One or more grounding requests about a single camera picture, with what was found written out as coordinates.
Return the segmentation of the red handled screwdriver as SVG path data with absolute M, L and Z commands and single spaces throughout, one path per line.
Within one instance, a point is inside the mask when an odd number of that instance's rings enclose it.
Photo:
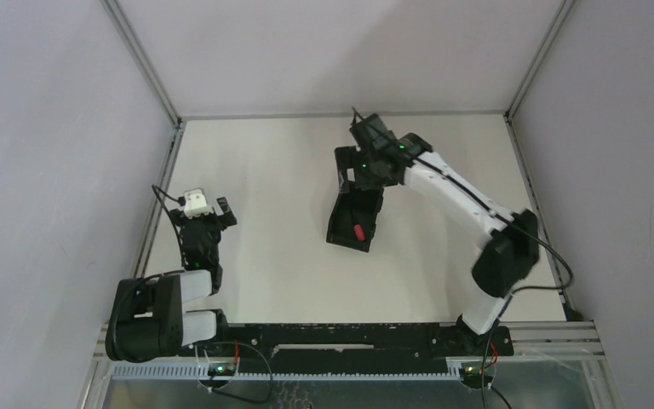
M 366 241 L 366 236 L 364 234 L 364 229 L 359 222 L 358 217 L 356 216 L 354 210 L 350 210 L 350 217 L 351 217 L 351 222 L 353 225 L 353 232 L 355 235 L 356 240 L 360 242 L 365 242 Z

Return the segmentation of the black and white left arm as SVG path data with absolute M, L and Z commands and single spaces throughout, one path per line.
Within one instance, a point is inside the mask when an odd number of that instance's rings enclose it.
M 231 347 L 232 333 L 219 309 L 185 310 L 186 303 L 214 296 L 221 288 L 221 234 L 237 219 L 226 198 L 216 203 L 218 211 L 186 199 L 183 209 L 170 211 L 183 268 L 118 283 L 105 339 L 110 360 L 143 363 L 175 356 L 197 342 L 212 355 Z

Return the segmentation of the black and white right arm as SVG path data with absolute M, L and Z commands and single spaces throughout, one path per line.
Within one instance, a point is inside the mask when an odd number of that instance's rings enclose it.
M 461 312 L 459 346 L 481 354 L 491 345 L 491 330 L 540 259 L 538 220 L 529 209 L 512 211 L 480 192 L 434 147 L 415 133 L 397 137 L 382 118 L 353 113 L 351 146 L 335 149 L 338 199 L 329 220 L 327 240 L 367 251 L 374 237 L 368 228 L 378 208 L 360 203 L 359 195 L 382 199 L 387 187 L 402 185 L 433 201 L 474 242 L 479 253 L 470 270 L 477 291 Z

